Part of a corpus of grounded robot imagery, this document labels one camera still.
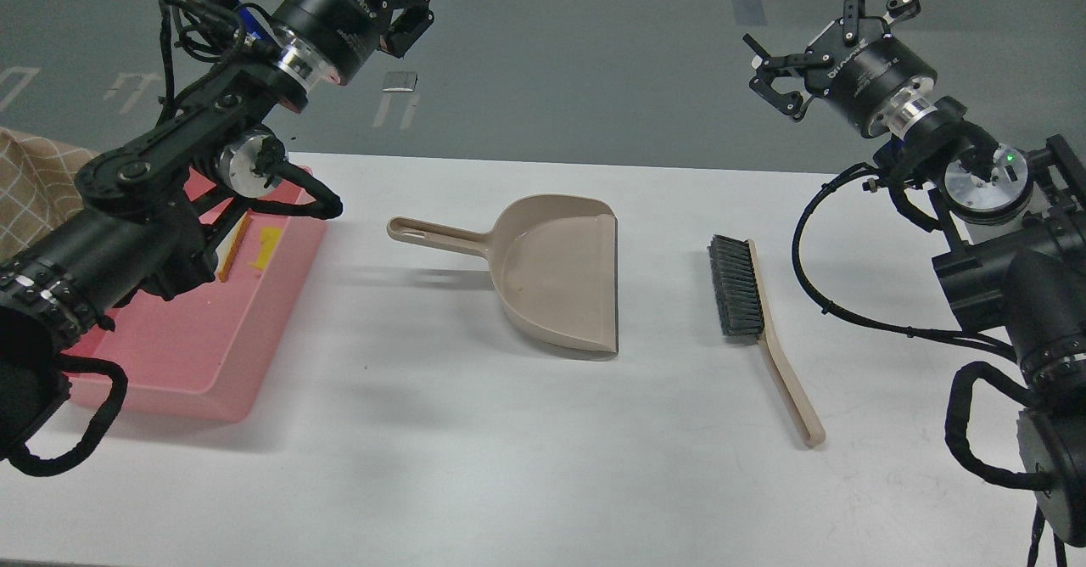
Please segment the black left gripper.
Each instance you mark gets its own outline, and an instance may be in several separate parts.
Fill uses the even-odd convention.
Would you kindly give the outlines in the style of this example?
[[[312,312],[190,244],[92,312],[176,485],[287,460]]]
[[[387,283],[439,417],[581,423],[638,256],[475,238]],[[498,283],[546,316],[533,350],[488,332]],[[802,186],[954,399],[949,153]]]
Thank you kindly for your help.
[[[379,49],[403,58],[434,23],[431,0],[283,0],[272,13],[278,30],[307,42],[346,85]],[[400,13],[391,21],[392,13]]]

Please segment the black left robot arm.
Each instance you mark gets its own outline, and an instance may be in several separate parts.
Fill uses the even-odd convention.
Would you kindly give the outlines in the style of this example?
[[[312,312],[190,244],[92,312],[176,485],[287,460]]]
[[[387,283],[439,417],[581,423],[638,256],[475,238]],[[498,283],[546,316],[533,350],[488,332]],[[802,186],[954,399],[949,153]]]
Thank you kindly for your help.
[[[3,459],[50,477],[92,455],[119,416],[115,362],[71,356],[139,291],[171,300],[214,279],[249,211],[340,216],[340,197],[288,161],[264,119],[318,81],[345,85],[380,50],[403,56],[431,0],[160,0],[156,126],[77,172],[84,207],[3,261]]]

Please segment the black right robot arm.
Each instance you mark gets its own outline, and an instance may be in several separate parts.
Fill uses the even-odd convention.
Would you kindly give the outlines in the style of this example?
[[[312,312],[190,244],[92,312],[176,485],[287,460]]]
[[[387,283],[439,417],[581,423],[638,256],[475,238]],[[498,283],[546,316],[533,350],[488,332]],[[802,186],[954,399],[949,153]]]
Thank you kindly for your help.
[[[821,99],[861,137],[886,137],[872,161],[838,173],[804,207],[792,270],[842,320],[1016,363],[1021,381],[983,361],[954,375],[945,443],[989,486],[1034,494],[1027,564],[1051,529],[1055,562],[1064,566],[1066,550],[1083,547],[1083,162],[1059,135],[1023,152],[967,119],[957,99],[931,98],[938,73],[893,33],[920,10],[919,0],[844,0],[842,14],[791,55],[743,38],[755,53],[749,86],[780,114],[803,119]],[[946,239],[933,270],[958,328],[866,318],[809,280],[804,227],[856,181],[884,189],[904,218]]]

